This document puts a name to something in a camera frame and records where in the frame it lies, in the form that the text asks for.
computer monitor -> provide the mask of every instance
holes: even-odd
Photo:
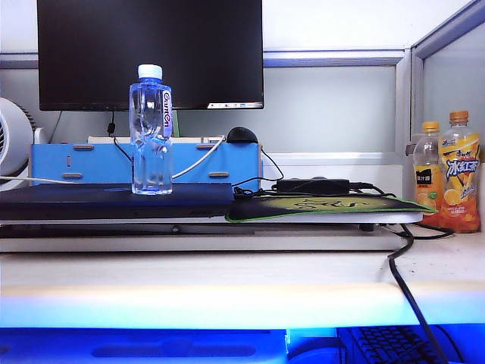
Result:
[[[41,110],[120,111],[139,64],[174,108],[262,108],[261,0],[38,0]]]

white fan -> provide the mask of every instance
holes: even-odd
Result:
[[[0,175],[27,177],[29,152],[35,125],[29,113],[10,100],[0,98]],[[23,180],[0,180],[0,191],[25,185]]]

mouse pad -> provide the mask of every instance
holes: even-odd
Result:
[[[231,222],[310,213],[436,212],[416,202],[388,196],[281,196],[236,200],[226,215]]]

plastic water bottle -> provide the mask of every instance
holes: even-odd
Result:
[[[138,66],[139,83],[130,86],[130,139],[133,144],[132,192],[172,192],[172,97],[162,69]]]

iced tea bottle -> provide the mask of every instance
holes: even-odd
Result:
[[[451,128],[439,139],[444,192],[440,226],[457,233],[480,230],[478,215],[478,171],[480,138],[468,127],[468,111],[449,114]]]

